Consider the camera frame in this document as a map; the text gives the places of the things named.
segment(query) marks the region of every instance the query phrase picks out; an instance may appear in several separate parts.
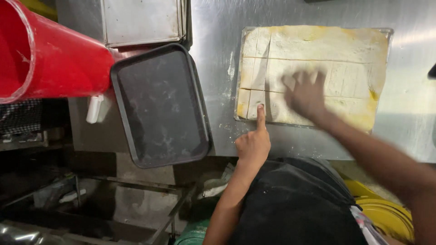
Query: blurred hand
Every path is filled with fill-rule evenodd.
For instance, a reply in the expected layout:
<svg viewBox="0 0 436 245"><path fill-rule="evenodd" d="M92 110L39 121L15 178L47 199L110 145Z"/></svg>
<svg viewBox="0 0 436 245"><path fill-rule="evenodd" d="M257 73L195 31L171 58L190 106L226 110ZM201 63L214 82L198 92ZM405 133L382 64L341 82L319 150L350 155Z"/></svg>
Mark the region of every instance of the blurred hand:
<svg viewBox="0 0 436 245"><path fill-rule="evenodd" d="M265 110L262 104L257 106L257 129L248 132L235 140L238 149L238 165L257 170L268 157L271 143L265 126Z"/></svg>
<svg viewBox="0 0 436 245"><path fill-rule="evenodd" d="M310 77L316 74L315 83L312 84ZM309 74L306 71L298 71L294 74L284 74L282 83L286 87L285 100L287 105L315 124L326 114L327 109L324 105L324 81L326 75L323 71ZM295 79L295 87L292 91L289 83Z"/></svg>

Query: stainless steel counter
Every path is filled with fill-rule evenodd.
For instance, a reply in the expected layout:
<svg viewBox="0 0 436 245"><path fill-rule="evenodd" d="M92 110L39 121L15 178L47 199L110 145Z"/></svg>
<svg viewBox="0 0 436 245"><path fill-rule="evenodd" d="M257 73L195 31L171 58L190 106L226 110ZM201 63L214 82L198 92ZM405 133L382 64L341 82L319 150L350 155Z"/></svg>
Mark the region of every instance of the stainless steel counter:
<svg viewBox="0 0 436 245"><path fill-rule="evenodd" d="M69 4L78 4L74 2L70 0ZM98 20L94 21L94 14L87 11L80 12L83 16L76 16L74 21L63 20L59 12L59 22L93 36L89 31ZM254 129L254 125L233 119L242 29L307 24L394 29L373 134L419 161L436 162L436 81L428 80L426 75L436 62L435 11L433 0L332 0L311 4L302 0L191 0L190 54L206 101L214 143L212 154L236 156L235 139ZM76 150L127 151L115 103L100 124L85 122L86 99L70 99L70 113ZM321 131L275 125L267 125L267 129L274 156L350 159L335 140Z"/></svg>

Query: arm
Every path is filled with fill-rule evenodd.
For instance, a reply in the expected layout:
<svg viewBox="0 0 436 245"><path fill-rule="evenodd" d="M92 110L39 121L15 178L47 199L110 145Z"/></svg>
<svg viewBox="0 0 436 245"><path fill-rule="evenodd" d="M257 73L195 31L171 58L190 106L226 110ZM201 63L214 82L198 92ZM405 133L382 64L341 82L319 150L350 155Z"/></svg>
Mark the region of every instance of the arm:
<svg viewBox="0 0 436 245"><path fill-rule="evenodd" d="M357 163L380 184L397 195L411 210L418 244L436 241L436 172L396 148L348 125L324 105L325 75L318 72L314 84L305 72L294 74L298 82L287 86L285 100L297 113L311 120L339 141ZM288 84L289 76L282 81Z"/></svg>
<svg viewBox="0 0 436 245"><path fill-rule="evenodd" d="M257 108L257 129L235 141L239 160L219 199L204 237L204 245L226 244L239 222L242 200L264 164L271 143L265 127L265 110Z"/></svg>

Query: checkered cloth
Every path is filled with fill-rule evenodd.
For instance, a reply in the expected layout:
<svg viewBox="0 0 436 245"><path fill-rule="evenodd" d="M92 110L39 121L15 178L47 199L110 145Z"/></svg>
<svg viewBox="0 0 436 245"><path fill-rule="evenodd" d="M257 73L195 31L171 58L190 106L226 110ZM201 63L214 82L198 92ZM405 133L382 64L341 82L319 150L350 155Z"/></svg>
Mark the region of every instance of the checkered cloth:
<svg viewBox="0 0 436 245"><path fill-rule="evenodd" d="M0 134L41 130L42 99L0 104Z"/></svg>

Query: black plastic tray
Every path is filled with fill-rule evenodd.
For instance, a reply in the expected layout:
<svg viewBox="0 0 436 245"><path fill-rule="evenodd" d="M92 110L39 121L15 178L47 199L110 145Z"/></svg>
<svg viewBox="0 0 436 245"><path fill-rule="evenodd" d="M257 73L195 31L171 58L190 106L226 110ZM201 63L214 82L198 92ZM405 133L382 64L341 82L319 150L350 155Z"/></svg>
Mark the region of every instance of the black plastic tray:
<svg viewBox="0 0 436 245"><path fill-rule="evenodd" d="M141 168L186 163L210 149L194 62L168 44L115 63L111 80L133 162Z"/></svg>

